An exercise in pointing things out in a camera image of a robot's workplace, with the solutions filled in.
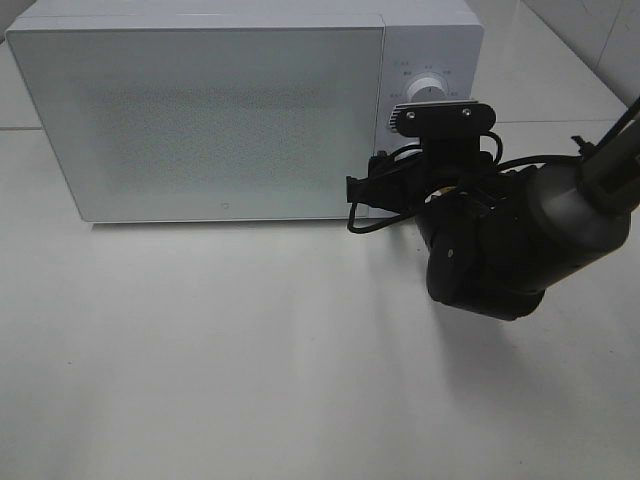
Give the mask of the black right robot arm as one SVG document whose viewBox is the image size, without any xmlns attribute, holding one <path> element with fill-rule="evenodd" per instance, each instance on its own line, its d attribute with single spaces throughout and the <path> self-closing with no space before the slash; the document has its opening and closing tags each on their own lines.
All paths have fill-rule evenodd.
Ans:
<svg viewBox="0 0 640 480">
<path fill-rule="evenodd" d="M 415 222 L 433 300 L 512 321 L 626 241 L 639 205 L 639 109 L 575 156 L 506 162 L 480 148 L 495 120 L 476 101 L 396 106 L 390 126 L 418 151 L 400 166 L 372 160 L 370 204 Z"/>
</svg>

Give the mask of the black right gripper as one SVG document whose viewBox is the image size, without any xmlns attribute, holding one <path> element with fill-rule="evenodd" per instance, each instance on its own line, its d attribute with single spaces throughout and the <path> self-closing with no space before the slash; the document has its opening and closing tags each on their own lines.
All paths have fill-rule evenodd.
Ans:
<svg viewBox="0 0 640 480">
<path fill-rule="evenodd" d="M 346 201 L 405 214 L 442 188 L 473 188 L 493 173 L 482 137 L 427 140 L 419 143 L 421 150 L 401 154 L 379 150 L 369 160 L 367 177 L 346 177 Z"/>
</svg>

